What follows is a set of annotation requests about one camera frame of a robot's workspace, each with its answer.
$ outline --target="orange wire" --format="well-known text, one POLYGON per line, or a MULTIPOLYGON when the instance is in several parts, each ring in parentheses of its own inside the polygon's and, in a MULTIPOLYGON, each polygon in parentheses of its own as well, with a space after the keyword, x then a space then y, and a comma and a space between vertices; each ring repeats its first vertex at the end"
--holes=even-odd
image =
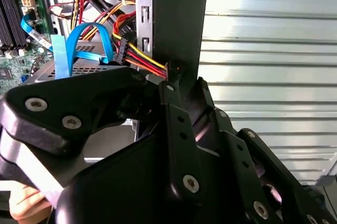
POLYGON ((147 71, 150 71, 151 73, 153 73, 153 74, 155 74, 155 75, 157 75, 157 76, 163 77, 163 76, 160 75, 159 73, 157 73, 157 72, 151 70, 149 67, 147 67, 147 66, 145 66, 145 65, 143 65, 143 64, 136 63, 136 62, 131 61, 131 60, 129 60, 129 59, 125 59, 125 60, 126 60, 127 62, 130 62, 131 64, 134 64, 134 65, 138 66, 138 67, 142 67, 143 69, 145 69, 145 70, 147 70, 147 71))

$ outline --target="cable tie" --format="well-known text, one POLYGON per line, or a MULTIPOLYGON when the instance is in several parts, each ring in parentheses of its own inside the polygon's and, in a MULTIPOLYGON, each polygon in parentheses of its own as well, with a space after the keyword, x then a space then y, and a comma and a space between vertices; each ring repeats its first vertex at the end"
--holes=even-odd
POLYGON ((125 2, 125 0, 122 0, 122 5, 124 5, 124 6, 126 5, 126 2, 125 2))

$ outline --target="black plastic bracket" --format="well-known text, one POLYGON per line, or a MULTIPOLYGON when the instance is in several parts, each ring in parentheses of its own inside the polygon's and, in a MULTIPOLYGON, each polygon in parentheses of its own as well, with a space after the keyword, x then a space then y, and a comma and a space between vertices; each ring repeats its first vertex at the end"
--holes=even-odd
POLYGON ((206 185, 201 170, 189 114, 181 108, 179 89, 169 82, 159 84, 162 128, 168 150, 168 199, 201 205, 206 185))

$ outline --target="motherboard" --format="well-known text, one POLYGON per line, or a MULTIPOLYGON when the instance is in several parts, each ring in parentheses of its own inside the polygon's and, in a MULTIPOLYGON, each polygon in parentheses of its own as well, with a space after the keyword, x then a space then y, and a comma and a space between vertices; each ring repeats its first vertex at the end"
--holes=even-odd
POLYGON ((50 40, 43 0, 0 0, 0 97, 25 82, 52 56, 22 30, 20 22, 28 11, 35 15, 33 28, 50 40))

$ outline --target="finger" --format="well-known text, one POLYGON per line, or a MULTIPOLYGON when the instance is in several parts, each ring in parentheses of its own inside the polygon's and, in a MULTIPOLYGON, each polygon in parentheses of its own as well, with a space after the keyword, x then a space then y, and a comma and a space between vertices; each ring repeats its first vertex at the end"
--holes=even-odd
POLYGON ((19 204, 10 204, 9 209, 11 215, 14 217, 16 216, 19 218, 20 216, 25 215, 30 209, 34 208, 37 203, 42 201, 44 196, 38 192, 29 198, 25 199, 24 201, 20 202, 19 204))
POLYGON ((21 190, 13 190, 11 191, 11 196, 9 198, 9 201, 11 203, 19 204, 25 199, 29 198, 30 196, 33 196, 34 194, 39 193, 39 191, 32 187, 25 187, 21 190))
POLYGON ((43 211, 45 208, 50 208, 50 207, 51 207, 51 204, 46 199, 43 199, 42 201, 35 204, 33 207, 31 207, 27 211, 23 213, 21 212, 19 213, 19 215, 16 213, 13 213, 13 215, 15 216, 16 220, 25 219, 25 218, 28 218, 30 216, 37 214, 38 212, 43 211))

